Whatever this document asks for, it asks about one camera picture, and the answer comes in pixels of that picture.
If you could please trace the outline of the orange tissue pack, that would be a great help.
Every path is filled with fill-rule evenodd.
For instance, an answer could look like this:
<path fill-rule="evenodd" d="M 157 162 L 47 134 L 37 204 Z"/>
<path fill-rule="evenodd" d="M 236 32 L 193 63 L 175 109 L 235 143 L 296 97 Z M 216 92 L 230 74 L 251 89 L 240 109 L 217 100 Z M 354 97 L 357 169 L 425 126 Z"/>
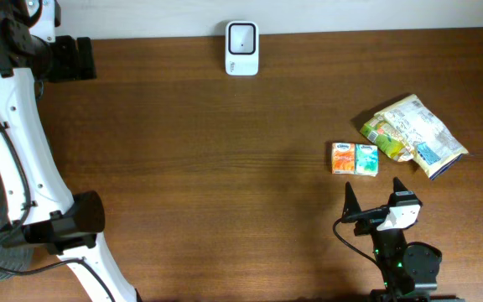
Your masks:
<path fill-rule="evenodd" d="M 355 173 L 355 144 L 332 143 L 331 172 L 333 174 Z"/>

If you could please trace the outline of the teal tissue pack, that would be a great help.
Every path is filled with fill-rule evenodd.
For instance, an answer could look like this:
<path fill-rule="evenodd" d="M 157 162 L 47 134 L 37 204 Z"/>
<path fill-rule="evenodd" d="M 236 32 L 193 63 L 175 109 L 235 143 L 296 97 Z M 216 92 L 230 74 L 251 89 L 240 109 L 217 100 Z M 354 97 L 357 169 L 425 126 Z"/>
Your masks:
<path fill-rule="evenodd" d="M 375 177 L 379 167 L 377 146 L 357 144 L 355 153 L 355 174 Z"/>

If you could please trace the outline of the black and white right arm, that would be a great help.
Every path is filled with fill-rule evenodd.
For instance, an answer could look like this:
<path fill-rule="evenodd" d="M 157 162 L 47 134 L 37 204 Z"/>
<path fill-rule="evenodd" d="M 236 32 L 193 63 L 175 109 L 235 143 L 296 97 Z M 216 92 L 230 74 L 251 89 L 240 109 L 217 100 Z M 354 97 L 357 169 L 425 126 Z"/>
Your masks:
<path fill-rule="evenodd" d="M 372 290 L 368 301 L 459 301 L 455 295 L 433 296 L 442 252 L 425 242 L 407 242 L 404 231 L 418 221 L 423 202 L 406 188 L 401 180 L 392 180 L 393 192 L 385 205 L 362 210 L 349 182 L 345 184 L 342 215 L 332 226 L 333 233 L 344 245 L 375 264 L 382 274 L 383 289 Z M 372 256 L 347 242 L 337 231 L 340 224 L 353 223 L 354 235 L 369 236 Z"/>

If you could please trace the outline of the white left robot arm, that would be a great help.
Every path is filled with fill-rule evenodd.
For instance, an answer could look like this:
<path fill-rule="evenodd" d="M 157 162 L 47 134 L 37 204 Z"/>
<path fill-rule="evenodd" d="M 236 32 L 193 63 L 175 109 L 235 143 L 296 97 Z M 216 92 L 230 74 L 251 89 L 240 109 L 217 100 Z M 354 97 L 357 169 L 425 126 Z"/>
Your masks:
<path fill-rule="evenodd" d="M 100 196 L 68 189 L 39 118 L 45 82 L 96 77 L 91 40 L 57 35 L 60 22 L 56 1 L 0 1 L 0 179 L 7 203 L 0 278 L 32 273 L 11 267 L 9 249 L 43 247 L 90 299 L 138 301 L 107 246 Z"/>

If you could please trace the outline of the green yellow drink carton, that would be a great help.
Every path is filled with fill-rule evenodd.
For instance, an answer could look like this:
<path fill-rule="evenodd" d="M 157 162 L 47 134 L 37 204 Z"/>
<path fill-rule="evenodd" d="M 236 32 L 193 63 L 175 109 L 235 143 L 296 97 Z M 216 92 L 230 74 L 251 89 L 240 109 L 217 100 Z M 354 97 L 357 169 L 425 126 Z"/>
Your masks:
<path fill-rule="evenodd" d="M 360 133 L 394 161 L 407 162 L 413 159 L 413 148 L 407 145 L 402 134 L 381 116 L 374 116 L 365 122 Z"/>

